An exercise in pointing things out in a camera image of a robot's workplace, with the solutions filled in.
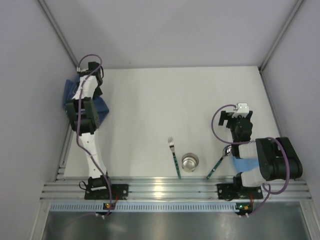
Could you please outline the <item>spoon with green handle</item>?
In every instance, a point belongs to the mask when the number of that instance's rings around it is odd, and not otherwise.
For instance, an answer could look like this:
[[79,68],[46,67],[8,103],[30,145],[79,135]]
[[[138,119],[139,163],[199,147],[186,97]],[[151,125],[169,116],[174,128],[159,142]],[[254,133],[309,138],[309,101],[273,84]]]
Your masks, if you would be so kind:
[[224,160],[224,158],[226,158],[227,156],[229,156],[232,152],[232,146],[231,145],[227,145],[223,148],[222,151],[222,156],[220,157],[220,159],[216,162],[216,164],[214,165],[214,167],[211,169],[211,171],[208,173],[208,175],[205,177],[206,180],[209,180],[212,176],[212,174],[217,170],[217,168],[219,167],[219,165],[222,163],[222,161]]

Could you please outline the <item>blue cloth placemat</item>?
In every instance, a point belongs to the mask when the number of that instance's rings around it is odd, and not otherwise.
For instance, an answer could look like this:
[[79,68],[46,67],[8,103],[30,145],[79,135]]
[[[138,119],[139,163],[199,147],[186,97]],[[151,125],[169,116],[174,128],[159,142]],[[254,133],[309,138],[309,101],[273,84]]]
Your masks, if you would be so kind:
[[[67,111],[67,101],[71,100],[73,96],[76,94],[78,90],[77,84],[80,82],[80,78],[77,76],[75,80],[67,79],[64,85],[63,97],[62,97],[62,107],[64,108],[65,112]],[[103,100],[102,97],[98,96],[93,99],[94,106],[97,110],[97,114],[99,117],[100,123],[102,123],[107,115],[109,114],[110,110]]]

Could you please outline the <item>blue plastic plate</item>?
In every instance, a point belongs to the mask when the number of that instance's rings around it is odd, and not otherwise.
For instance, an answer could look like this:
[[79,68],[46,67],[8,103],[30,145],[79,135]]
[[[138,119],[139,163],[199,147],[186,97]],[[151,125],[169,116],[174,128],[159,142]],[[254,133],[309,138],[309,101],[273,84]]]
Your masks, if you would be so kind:
[[236,158],[232,156],[231,159],[236,174],[251,171],[259,166],[257,158]]

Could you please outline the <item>small metal cup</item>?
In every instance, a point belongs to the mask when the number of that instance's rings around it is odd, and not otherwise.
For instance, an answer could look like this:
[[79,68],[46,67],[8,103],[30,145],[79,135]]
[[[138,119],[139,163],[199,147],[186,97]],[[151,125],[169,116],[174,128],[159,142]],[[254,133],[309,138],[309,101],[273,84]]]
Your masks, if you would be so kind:
[[186,153],[181,159],[182,168],[187,173],[192,173],[199,165],[199,158],[194,153]]

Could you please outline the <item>fork with green handle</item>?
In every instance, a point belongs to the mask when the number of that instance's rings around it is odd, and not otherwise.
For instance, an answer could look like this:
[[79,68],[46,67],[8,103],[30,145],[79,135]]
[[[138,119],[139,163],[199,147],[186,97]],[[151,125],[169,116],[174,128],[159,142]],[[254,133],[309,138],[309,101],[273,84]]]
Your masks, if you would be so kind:
[[174,140],[173,140],[172,137],[169,137],[169,138],[168,138],[168,144],[169,144],[169,148],[170,148],[170,151],[171,151],[171,153],[172,153],[172,156],[173,156],[173,161],[174,161],[174,165],[175,165],[177,177],[178,177],[178,179],[181,179],[182,176],[181,176],[181,172],[180,172],[180,169],[179,169],[178,160],[177,160],[176,153],[175,153]]

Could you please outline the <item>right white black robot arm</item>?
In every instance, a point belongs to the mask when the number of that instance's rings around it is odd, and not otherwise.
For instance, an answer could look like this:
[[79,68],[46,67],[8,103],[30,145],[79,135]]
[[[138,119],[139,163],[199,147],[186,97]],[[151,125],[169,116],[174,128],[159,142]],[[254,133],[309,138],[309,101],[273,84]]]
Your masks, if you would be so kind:
[[238,160],[252,159],[257,166],[241,171],[233,177],[236,190],[259,187],[273,180],[284,180],[285,186],[290,179],[303,175],[303,165],[288,137],[265,137],[251,140],[253,124],[248,113],[233,113],[222,110],[218,124],[226,122],[230,129],[232,142],[230,153]]

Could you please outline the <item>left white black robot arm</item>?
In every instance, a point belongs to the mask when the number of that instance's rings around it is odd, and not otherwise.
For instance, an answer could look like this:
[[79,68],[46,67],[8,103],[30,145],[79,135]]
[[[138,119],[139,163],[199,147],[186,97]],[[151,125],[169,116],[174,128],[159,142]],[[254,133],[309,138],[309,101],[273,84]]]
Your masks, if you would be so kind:
[[88,165],[86,192],[107,190],[111,184],[107,169],[98,146],[98,128],[100,116],[94,100],[102,95],[104,71],[95,61],[88,68],[77,68],[79,83],[75,95],[66,101],[66,112],[72,130],[76,133],[76,144],[84,151]]

